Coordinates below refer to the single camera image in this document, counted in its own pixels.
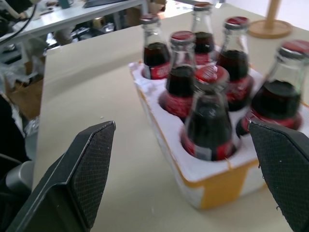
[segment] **bottle neck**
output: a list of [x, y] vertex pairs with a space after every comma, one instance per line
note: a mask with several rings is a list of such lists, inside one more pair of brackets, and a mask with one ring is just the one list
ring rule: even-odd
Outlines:
[[297, 93], [301, 93], [305, 80], [305, 65], [304, 60], [277, 56], [277, 61], [273, 65], [267, 80], [269, 82], [275, 80], [288, 82], [294, 86]]
[[165, 44], [165, 40], [162, 35], [159, 22], [143, 25], [142, 28], [144, 29], [144, 46], [145, 47], [153, 43], [164, 43]]
[[172, 44], [172, 57], [171, 57], [171, 67], [179, 67], [182, 65], [188, 65], [196, 68], [196, 63], [194, 59], [194, 44], [189, 43], [186, 45], [174, 45]]
[[223, 51], [237, 50], [248, 53], [246, 30], [225, 30]]
[[193, 12], [193, 24], [192, 24], [192, 32], [206, 32], [212, 34], [211, 28], [211, 12], [210, 11], [200, 11]]

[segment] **desk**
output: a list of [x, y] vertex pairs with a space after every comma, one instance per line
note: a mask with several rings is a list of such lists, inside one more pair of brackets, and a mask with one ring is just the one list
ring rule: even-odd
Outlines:
[[[235, 15], [262, 18], [230, 5], [213, 9], [217, 43], [223, 41], [224, 19]], [[163, 19], [162, 30], [168, 38], [173, 31], [190, 29], [191, 23], [191, 13], [182, 14]], [[306, 39], [309, 32], [295, 28], [290, 38]], [[248, 37], [251, 62], [260, 73], [268, 72], [281, 42]], [[142, 45], [138, 26], [48, 52], [34, 186], [78, 132], [114, 120], [110, 172], [92, 232], [292, 232], [268, 190], [205, 211], [186, 202], [127, 67], [141, 59]], [[308, 102], [308, 91], [304, 97]]]
[[[83, 1], [76, 0], [75, 3], [68, 9], [56, 8], [54, 12], [42, 15], [39, 19], [31, 21], [24, 31], [2, 46], [14, 44], [22, 40], [38, 37], [40, 35], [45, 35], [52, 31], [74, 26], [97, 17], [114, 13], [116, 14], [121, 10], [138, 5], [141, 5], [141, 11], [143, 14], [148, 12], [148, 4], [146, 0], [127, 0], [90, 8], [83, 8], [84, 3], [85, 2]], [[118, 15], [114, 15], [114, 18], [116, 21], [116, 28], [119, 29], [119, 25], [117, 24]], [[24, 22], [19, 22], [15, 28], [19, 29], [23, 26], [23, 24]], [[0, 41], [11, 35], [12, 33], [4, 35], [0, 38]]]

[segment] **white desk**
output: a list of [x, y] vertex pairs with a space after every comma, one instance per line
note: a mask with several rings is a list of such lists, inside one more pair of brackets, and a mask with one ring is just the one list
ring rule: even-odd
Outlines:
[[[148, 4], [146, 0], [127, 0], [89, 8], [83, 8], [84, 4], [85, 2], [83, 1], [75, 0], [75, 3], [68, 9], [56, 8], [54, 12], [42, 15], [39, 19], [31, 21], [24, 31], [2, 46], [45, 35], [55, 30], [74, 26], [97, 17], [113, 14], [138, 5], [141, 5], [141, 11], [143, 14], [148, 12]], [[23, 24], [24, 22], [20, 22], [15, 28], [21, 28]], [[11, 35], [12, 33], [1, 37], [0, 41]]]
[[[224, 19], [235, 15], [261, 19], [229, 5], [214, 9], [216, 42]], [[162, 30], [168, 38], [191, 23], [191, 13], [183, 14], [162, 20]], [[309, 32], [295, 28], [290, 38], [308, 39]], [[281, 42], [248, 37], [251, 62], [262, 74]], [[142, 45], [141, 27], [132, 27], [48, 52], [34, 186], [78, 132], [114, 120], [108, 181], [91, 232], [291, 232], [268, 190], [205, 211], [182, 197], [127, 67], [142, 58]], [[309, 91], [304, 98], [309, 102]]]

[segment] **table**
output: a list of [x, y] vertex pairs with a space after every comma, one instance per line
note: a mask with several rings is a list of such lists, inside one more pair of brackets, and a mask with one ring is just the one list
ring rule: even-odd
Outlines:
[[[214, 9], [217, 43], [223, 41], [223, 20], [235, 15], [262, 18], [228, 4]], [[168, 38], [173, 31], [190, 29], [191, 23], [191, 13], [166, 18], [162, 30]], [[309, 32], [295, 28], [290, 38], [306, 39]], [[248, 37], [256, 70], [268, 72], [281, 42]], [[78, 132], [114, 120], [109, 177], [92, 232], [291, 232], [266, 189], [205, 211], [182, 197], [127, 67], [141, 59], [142, 45], [138, 26], [48, 52], [33, 187]]]
[[[68, 9], [55, 8], [54, 12], [42, 15], [39, 19], [31, 21], [24, 31], [2, 46], [45, 35], [55, 30], [64, 29], [109, 14], [114, 14], [116, 28], [120, 29], [119, 11], [141, 5], [141, 12], [143, 14], [148, 12], [147, 0], [126, 0], [90, 8], [83, 8], [84, 4], [85, 2], [83, 1], [75, 0], [75, 3]], [[15, 26], [16, 31], [21, 28], [23, 24], [24, 22], [19, 22]], [[11, 35], [12, 33], [6, 34], [0, 38], [0, 41]]]

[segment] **dark soda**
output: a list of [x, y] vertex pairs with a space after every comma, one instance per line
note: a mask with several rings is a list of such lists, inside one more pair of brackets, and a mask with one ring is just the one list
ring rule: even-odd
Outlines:
[[197, 32], [195, 33], [195, 55], [197, 65], [204, 65], [213, 58], [211, 52], [214, 50], [213, 36], [211, 33]]
[[186, 130], [182, 144], [189, 154], [199, 159], [223, 160], [236, 150], [228, 112], [218, 104], [197, 100], [186, 122]]
[[166, 83], [166, 110], [185, 121], [189, 114], [194, 93], [195, 70], [188, 65], [172, 68]]
[[297, 130], [302, 122], [298, 113], [300, 103], [301, 94], [290, 83], [265, 82], [252, 100], [251, 111], [238, 122], [237, 135], [247, 134], [248, 121], [254, 118]]
[[157, 80], [167, 78], [170, 70], [170, 54], [164, 43], [151, 43], [144, 48], [143, 76]]
[[217, 65], [225, 68], [230, 75], [226, 94], [229, 110], [240, 110], [250, 102], [253, 87], [253, 78], [248, 75], [247, 54], [237, 50], [223, 51], [218, 57]]

